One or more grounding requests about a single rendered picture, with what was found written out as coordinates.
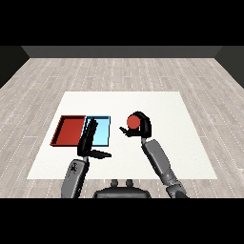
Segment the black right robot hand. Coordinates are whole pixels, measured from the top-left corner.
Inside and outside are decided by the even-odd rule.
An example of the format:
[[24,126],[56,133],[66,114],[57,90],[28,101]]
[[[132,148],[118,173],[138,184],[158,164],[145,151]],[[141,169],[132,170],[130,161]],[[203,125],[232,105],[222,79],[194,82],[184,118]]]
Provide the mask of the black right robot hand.
[[151,137],[152,124],[150,118],[146,116],[143,112],[134,112],[131,115],[136,115],[140,119],[140,126],[137,130],[131,130],[129,128],[125,129],[123,127],[120,127],[122,133],[124,133],[128,137],[132,137],[132,136],[140,136],[141,138]]

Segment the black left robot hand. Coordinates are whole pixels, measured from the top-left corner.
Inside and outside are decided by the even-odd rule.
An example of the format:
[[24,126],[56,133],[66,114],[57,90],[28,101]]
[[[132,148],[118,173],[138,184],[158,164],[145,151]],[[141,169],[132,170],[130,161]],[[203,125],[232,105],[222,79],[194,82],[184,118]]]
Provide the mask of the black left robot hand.
[[77,145],[77,155],[82,157],[93,157],[97,159],[103,159],[105,157],[111,157],[108,152],[101,152],[92,149],[93,137],[96,132],[98,123],[94,118],[86,120],[84,131],[79,139]]

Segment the red can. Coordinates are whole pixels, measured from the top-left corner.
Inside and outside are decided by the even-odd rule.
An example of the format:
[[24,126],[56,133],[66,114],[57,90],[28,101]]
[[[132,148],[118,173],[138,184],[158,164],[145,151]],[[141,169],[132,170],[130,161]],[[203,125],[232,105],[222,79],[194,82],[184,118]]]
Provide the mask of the red can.
[[127,119],[128,128],[131,130],[137,130],[140,126],[140,119],[136,115],[131,115]]

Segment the light blue shallow open box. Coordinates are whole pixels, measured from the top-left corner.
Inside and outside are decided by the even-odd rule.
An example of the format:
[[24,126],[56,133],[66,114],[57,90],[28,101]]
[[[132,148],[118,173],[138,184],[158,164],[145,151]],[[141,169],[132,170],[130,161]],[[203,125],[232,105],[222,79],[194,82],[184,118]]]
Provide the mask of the light blue shallow open box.
[[94,120],[98,123],[92,145],[94,147],[108,147],[111,118],[108,115],[88,115],[85,119],[85,124],[82,131],[87,128],[92,118],[94,118]]

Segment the red shallow open box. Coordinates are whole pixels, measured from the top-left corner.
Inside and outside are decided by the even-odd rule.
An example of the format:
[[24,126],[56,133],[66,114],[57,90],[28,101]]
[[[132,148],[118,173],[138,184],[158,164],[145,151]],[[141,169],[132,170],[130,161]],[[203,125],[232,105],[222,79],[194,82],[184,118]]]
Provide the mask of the red shallow open box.
[[85,115],[62,115],[51,139],[51,146],[76,147],[82,134],[85,118]]

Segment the dark grey robot body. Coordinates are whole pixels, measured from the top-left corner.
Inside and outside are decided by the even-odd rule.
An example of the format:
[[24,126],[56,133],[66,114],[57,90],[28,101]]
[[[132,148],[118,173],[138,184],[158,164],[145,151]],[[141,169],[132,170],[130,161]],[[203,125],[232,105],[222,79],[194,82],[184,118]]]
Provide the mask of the dark grey robot body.
[[126,180],[125,187],[118,186],[118,180],[113,179],[109,188],[96,191],[93,198],[151,198],[148,191],[135,188],[131,179]]

